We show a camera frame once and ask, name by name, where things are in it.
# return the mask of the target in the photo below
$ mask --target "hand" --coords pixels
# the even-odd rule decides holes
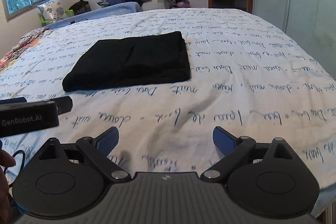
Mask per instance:
[[[0,151],[0,165],[4,167],[13,167],[16,165],[15,159],[6,151]],[[1,223],[7,223],[9,220],[9,212],[11,206],[8,200],[9,187],[6,176],[2,170],[0,170],[0,221]]]

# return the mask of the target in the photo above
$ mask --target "black folded cloth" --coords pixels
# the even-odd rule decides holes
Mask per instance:
[[[65,92],[184,82],[190,64],[181,32],[97,41],[63,79]]]

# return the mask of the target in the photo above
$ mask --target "pillow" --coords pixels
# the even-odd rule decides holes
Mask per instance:
[[[44,19],[50,23],[68,18],[59,0],[49,0],[41,5],[38,5],[37,8],[39,8]]]

